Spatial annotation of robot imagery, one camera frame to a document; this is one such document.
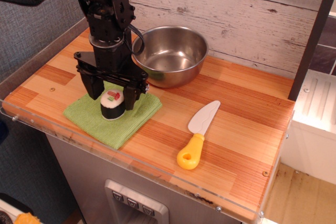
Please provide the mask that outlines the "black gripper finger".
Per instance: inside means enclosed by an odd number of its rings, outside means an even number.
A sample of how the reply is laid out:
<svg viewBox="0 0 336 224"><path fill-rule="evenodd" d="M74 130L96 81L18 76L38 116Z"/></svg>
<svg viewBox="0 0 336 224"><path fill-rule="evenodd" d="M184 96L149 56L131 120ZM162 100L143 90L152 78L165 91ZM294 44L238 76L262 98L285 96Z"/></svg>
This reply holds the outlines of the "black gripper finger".
<svg viewBox="0 0 336 224"><path fill-rule="evenodd" d="M96 100L104 91L103 80L84 73L81 73L80 75L89 97Z"/></svg>
<svg viewBox="0 0 336 224"><path fill-rule="evenodd" d="M135 102L140 98L141 89L127 86L123 89L124 105L126 110L133 110Z"/></svg>

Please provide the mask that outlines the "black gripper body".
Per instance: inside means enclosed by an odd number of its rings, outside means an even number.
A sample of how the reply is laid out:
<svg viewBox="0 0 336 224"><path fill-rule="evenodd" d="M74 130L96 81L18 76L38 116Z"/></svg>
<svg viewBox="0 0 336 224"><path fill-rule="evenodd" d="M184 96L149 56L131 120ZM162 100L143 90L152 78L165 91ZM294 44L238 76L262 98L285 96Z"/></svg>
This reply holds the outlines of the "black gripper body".
<svg viewBox="0 0 336 224"><path fill-rule="evenodd" d="M148 74L137 66L125 45L114 48L94 47L94 51L74 53L79 73L95 76L103 82L121 87L137 87L141 93L148 91Z"/></svg>

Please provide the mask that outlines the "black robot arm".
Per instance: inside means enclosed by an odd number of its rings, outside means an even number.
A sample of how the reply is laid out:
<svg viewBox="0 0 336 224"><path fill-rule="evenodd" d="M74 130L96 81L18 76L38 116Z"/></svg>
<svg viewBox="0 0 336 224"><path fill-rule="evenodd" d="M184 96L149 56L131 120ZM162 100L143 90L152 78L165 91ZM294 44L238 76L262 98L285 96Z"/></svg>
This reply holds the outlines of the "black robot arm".
<svg viewBox="0 0 336 224"><path fill-rule="evenodd" d="M142 37L131 24L134 6L129 0L78 0L89 24L92 52L76 52L77 71L87 93L97 99L104 91L104 82L123 87L124 106L132 110L142 93L148 90L148 74L132 60L144 51L141 44L132 49L131 34Z"/></svg>

